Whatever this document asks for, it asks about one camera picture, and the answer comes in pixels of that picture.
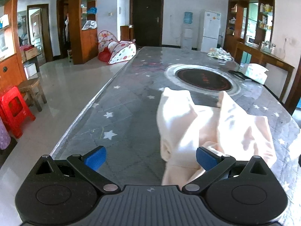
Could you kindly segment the cream white garment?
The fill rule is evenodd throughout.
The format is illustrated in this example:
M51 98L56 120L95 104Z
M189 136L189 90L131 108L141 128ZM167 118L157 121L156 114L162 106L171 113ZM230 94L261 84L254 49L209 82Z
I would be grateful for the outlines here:
M272 167L277 156L266 116L247 114L225 91L216 107L196 105L188 90L162 92L157 109L160 154L166 162L162 185L187 183L204 174L196 161L203 146L218 156L230 155L238 161L260 156Z

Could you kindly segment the round induction cooktop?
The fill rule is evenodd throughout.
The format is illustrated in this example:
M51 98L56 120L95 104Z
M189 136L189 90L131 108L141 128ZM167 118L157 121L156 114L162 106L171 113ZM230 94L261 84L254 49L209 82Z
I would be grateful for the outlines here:
M205 95L218 96L225 91L234 96L241 91L233 76L208 66L173 64L166 68L164 75L178 87Z

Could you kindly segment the red plastic stool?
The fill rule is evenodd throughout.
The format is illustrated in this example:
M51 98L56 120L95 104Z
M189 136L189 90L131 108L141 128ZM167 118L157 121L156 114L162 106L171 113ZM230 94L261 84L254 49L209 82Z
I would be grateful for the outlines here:
M1 92L1 118L9 131L16 138L22 136L21 126L26 118L34 121L31 113L17 86L11 86Z

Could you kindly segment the small wooden stool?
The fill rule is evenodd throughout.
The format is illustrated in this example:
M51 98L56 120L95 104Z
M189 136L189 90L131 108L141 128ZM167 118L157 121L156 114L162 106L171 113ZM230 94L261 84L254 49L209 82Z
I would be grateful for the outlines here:
M33 78L23 81L17 87L21 93L26 94L29 103L31 105L34 105L37 108L38 112L41 112L42 107L40 105L39 98L41 97L44 104L47 103L47 100L43 92L40 79Z

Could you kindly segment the tissue pack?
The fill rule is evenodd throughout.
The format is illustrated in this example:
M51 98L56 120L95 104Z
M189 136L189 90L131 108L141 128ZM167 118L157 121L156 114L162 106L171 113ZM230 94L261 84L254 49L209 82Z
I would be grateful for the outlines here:
M267 79L266 73L268 72L268 69L260 64L249 63L244 65L241 72L248 78L260 83L261 85L264 85Z

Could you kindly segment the crumpled patterned cloth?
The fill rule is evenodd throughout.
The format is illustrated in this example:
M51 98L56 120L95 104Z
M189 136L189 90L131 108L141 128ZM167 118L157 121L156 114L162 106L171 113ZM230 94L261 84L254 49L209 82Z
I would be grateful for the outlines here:
M234 61L234 58L231 56L230 53L226 52L223 48L210 48L207 56L219 60L224 61Z

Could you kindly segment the polka dot play tent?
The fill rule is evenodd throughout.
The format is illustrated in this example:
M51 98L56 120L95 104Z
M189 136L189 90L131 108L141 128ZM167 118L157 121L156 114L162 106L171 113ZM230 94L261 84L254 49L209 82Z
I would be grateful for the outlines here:
M130 41L118 41L109 31L98 34L98 59L108 65L128 62L135 57L137 48Z

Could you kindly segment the left wooden display cabinet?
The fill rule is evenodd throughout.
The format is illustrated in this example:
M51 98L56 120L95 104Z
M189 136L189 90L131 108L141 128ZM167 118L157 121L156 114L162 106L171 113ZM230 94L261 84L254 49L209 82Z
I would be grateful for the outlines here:
M17 1L1 0L1 90L26 80L18 37Z

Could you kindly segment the water dispenser with blue bottle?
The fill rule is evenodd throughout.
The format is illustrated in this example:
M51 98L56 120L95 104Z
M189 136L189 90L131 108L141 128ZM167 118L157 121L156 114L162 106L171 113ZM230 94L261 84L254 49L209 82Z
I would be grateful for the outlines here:
M181 33L181 48L185 50L192 50L192 40L193 40L193 13L184 12L182 33Z

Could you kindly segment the white refrigerator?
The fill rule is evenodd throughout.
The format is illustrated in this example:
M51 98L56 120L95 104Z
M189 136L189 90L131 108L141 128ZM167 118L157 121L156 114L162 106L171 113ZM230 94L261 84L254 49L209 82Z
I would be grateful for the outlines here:
M201 29L200 51L208 53L216 48L219 39L221 14L212 11L204 12L203 28Z

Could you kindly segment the wooden sideboard shelf unit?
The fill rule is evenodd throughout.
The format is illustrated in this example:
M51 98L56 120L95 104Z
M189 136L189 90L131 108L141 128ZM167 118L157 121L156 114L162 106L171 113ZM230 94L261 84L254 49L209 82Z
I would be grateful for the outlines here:
M272 43L274 31L275 0L229 0L226 36L223 48L238 63L250 59L262 66L267 64L286 71L280 101L284 99L294 66L289 65L275 53Z

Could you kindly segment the dark wooden door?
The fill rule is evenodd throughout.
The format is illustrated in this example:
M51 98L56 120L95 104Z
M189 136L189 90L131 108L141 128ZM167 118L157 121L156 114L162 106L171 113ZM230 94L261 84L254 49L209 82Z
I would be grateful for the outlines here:
M130 24L139 47L162 45L164 0L130 0Z

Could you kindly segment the wooden shelf cabinet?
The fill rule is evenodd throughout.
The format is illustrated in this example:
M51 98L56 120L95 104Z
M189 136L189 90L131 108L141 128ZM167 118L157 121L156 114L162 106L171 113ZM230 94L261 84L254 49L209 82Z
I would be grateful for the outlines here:
M84 64L98 55L97 26L86 25L97 21L97 0L68 0L68 5L72 60Z

